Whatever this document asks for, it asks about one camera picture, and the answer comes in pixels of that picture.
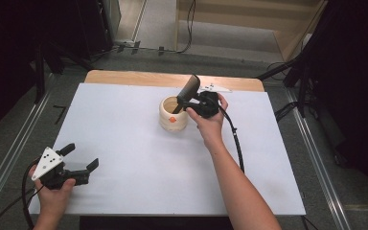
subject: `white plastic bracket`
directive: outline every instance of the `white plastic bracket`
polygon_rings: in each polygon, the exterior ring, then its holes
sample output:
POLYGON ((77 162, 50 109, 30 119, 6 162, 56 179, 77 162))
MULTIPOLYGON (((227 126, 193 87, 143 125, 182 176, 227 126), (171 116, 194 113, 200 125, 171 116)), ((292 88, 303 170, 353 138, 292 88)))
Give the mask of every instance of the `white plastic bracket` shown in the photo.
POLYGON ((227 93, 232 93, 232 90, 218 86, 218 85, 214 85, 214 84, 210 84, 210 85, 205 85, 205 86, 200 86, 199 87, 200 90, 204 90, 204 91, 209 91, 209 92, 227 92, 227 93))
POLYGON ((32 175, 32 181, 39 179, 45 173, 53 169, 62 162, 62 156, 50 148, 46 148, 41 155, 40 161, 32 175))

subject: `person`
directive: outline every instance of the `person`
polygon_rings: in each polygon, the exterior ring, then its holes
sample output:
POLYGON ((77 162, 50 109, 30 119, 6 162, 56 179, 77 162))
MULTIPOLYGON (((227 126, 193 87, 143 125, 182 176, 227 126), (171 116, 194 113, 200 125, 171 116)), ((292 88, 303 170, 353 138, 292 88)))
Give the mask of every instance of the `person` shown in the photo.
MULTIPOLYGON (((218 94, 221 107, 228 102, 218 94)), ((204 119, 190 107, 188 115, 196 122, 204 145, 211 154, 225 207, 234 229, 281 229, 267 203, 232 158, 222 139, 223 114, 204 119)), ((75 184, 68 179, 60 190, 43 188, 39 193, 40 215, 34 229, 56 229, 65 212, 75 184)), ((37 188, 41 183, 35 182, 37 188)))

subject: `black stand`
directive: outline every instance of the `black stand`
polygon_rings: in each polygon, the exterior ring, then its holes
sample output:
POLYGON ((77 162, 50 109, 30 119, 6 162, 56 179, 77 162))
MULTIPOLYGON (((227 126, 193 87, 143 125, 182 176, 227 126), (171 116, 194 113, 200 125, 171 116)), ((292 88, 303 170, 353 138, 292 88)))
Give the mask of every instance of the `black stand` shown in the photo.
POLYGON ((57 45, 52 41, 43 41, 36 45, 34 49, 35 53, 35 71, 36 71, 36 95, 34 103, 38 104, 43 97, 46 89, 45 89, 45 80, 44 80, 44 59, 46 59, 47 64, 50 69, 55 74, 62 74, 64 70, 64 64, 59 58, 58 54, 64 55, 76 64, 83 67, 86 71, 94 70, 95 68, 89 63, 82 60, 80 57, 68 52, 66 49, 57 45))

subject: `gray carpet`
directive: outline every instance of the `gray carpet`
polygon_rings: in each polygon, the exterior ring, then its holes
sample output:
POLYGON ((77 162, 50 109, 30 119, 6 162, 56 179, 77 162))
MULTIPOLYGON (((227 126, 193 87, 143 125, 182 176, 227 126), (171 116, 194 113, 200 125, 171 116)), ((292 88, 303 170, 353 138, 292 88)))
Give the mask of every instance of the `gray carpet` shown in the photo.
MULTIPOLYGON (((104 70, 133 70, 178 74, 197 73, 199 75, 253 78, 263 73, 268 63, 177 54, 164 54, 159 57, 156 52, 139 52, 136 55, 131 55, 129 50, 125 50, 119 54, 107 54, 93 63, 93 65, 104 70)), ((85 76, 86 72, 77 65, 67 66, 63 75, 56 76, 57 83, 43 113, 0 193, 0 211, 16 197, 20 196, 21 179, 26 167, 43 152, 45 147, 51 147, 56 141, 64 117, 61 118, 57 125, 55 124, 60 109, 54 108, 54 105, 69 106, 78 84, 84 81, 85 76)), ((265 80, 264 89, 269 95, 273 110, 277 110, 288 103, 286 90, 280 81, 273 79, 265 80)), ((0 163, 31 111, 34 99, 35 90, 31 89, 1 121, 0 163)), ((352 205, 368 204, 368 180, 357 171, 338 167, 334 163, 332 149, 321 126, 311 117, 308 120, 313 136, 318 142, 318 147, 323 150, 321 152, 324 154, 324 161, 342 203, 351 207, 352 211, 347 211, 347 215, 352 228, 368 229, 368 210, 352 208, 352 205)), ((279 128, 298 187, 303 194, 307 218, 318 229, 337 229, 292 113, 289 113, 279 122, 279 128)), ((0 220, 0 229, 27 229, 21 210, 20 203, 13 206, 0 220)), ((279 221, 284 229, 305 229, 300 217, 280 217, 279 221)), ((65 216, 59 229, 79 229, 79 217, 65 216)))

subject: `table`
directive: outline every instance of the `table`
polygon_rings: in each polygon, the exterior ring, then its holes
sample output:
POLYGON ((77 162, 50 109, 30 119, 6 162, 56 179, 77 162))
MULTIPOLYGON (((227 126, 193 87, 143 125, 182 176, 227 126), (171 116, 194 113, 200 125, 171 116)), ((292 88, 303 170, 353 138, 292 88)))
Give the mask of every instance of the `table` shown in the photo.
MULTIPOLYGON (((193 0, 176 0, 175 41, 179 20, 187 20, 193 0)), ((274 31, 285 61, 290 60, 312 33, 327 1, 324 0, 196 0, 194 21, 274 31)))
MULTIPOLYGON (((190 75, 91 71, 77 90, 54 145, 74 142, 64 158, 80 170, 100 166, 88 185, 76 187, 66 214, 87 216, 219 217, 226 210, 212 160, 194 121, 179 132, 158 124, 161 100, 177 94, 190 75)), ((202 84, 234 90, 225 94, 238 127, 246 175, 275 215, 305 215, 274 114, 259 80, 199 76, 202 84)), ((223 139, 236 161, 225 123, 223 139)), ((30 211, 38 213, 34 198, 30 211)))

